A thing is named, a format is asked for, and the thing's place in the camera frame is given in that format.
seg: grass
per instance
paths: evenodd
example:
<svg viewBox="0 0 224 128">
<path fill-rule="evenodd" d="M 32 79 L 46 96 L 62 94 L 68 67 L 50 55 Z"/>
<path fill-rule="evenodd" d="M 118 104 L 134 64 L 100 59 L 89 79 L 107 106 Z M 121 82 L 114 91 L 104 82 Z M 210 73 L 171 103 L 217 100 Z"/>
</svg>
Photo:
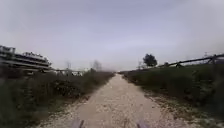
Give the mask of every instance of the grass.
<svg viewBox="0 0 224 128">
<path fill-rule="evenodd" d="M 167 102 L 163 100 L 161 103 L 170 106 L 169 108 L 177 109 L 180 117 L 191 120 L 191 116 L 204 118 L 204 114 L 199 114 L 203 112 L 224 120 L 223 69 L 223 65 L 213 67 L 209 64 L 198 64 L 181 68 L 134 70 L 122 72 L 122 74 L 146 93 L 154 92 L 162 94 L 167 97 L 166 99 L 173 99 Z"/>
<path fill-rule="evenodd" d="M 45 73 L 5 78 L 0 85 L 0 127 L 37 125 L 65 104 L 91 94 L 112 76 L 110 72 L 89 71 L 83 76 Z"/>
</svg>

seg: sky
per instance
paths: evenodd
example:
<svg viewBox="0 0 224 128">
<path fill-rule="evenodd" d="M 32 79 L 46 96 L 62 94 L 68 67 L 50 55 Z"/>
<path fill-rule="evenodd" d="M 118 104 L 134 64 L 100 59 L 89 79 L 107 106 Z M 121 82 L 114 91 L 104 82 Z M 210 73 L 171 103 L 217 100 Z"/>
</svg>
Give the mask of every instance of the sky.
<svg viewBox="0 0 224 128">
<path fill-rule="evenodd" d="M 224 51 L 223 0 L 1 0 L 0 45 L 54 68 L 135 69 Z"/>
</svg>

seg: dirt path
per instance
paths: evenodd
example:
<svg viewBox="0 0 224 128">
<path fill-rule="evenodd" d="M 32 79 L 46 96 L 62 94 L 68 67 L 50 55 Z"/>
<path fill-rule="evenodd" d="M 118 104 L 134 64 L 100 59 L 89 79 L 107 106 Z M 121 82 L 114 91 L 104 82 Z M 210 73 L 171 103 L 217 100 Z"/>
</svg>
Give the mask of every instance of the dirt path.
<svg viewBox="0 0 224 128">
<path fill-rule="evenodd" d="M 85 120 L 86 128 L 136 128 L 139 121 L 146 122 L 150 128 L 189 127 L 162 112 L 158 104 L 145 98 L 137 86 L 127 83 L 120 75 L 113 77 L 87 102 L 68 107 L 67 112 L 42 127 L 72 128 L 79 119 Z"/>
</svg>

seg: fence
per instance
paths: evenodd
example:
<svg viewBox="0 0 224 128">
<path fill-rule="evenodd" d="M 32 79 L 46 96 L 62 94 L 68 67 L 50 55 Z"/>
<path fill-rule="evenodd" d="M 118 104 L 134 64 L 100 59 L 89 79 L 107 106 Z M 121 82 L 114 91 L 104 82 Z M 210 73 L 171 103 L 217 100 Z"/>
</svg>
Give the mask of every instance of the fence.
<svg viewBox="0 0 224 128">
<path fill-rule="evenodd" d="M 217 63 L 217 61 L 219 61 L 219 58 L 222 58 L 222 57 L 224 57 L 224 54 L 213 55 L 213 56 L 199 58 L 199 59 L 179 61 L 179 62 L 170 63 L 170 64 L 167 63 L 167 64 L 161 65 L 159 67 L 167 67 L 167 66 L 173 66 L 173 65 L 181 66 L 181 64 L 183 64 L 183 63 L 198 62 L 198 61 L 203 61 L 203 60 L 207 60 L 207 63 L 215 64 L 215 63 Z"/>
</svg>

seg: bush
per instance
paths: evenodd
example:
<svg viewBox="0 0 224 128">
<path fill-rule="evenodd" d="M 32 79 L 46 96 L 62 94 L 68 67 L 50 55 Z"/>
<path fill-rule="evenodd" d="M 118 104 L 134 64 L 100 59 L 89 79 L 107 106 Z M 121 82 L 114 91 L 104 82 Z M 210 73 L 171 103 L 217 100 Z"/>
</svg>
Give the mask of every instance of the bush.
<svg viewBox="0 0 224 128">
<path fill-rule="evenodd" d="M 222 103 L 224 77 L 218 75 L 221 80 L 217 80 L 217 74 L 221 74 L 220 72 L 223 70 L 219 68 L 217 71 L 212 65 L 199 64 L 181 68 L 163 67 L 136 70 L 123 72 L 123 74 L 127 80 L 141 86 L 146 91 L 172 96 L 196 107 L 208 108 L 207 106 L 209 106 L 210 110 L 219 110 L 217 114 L 224 116 Z"/>
<path fill-rule="evenodd" d="M 38 124 L 63 102 L 93 92 L 112 76 L 109 72 L 87 72 L 83 76 L 46 73 L 6 79 L 0 85 L 0 127 Z"/>
</svg>

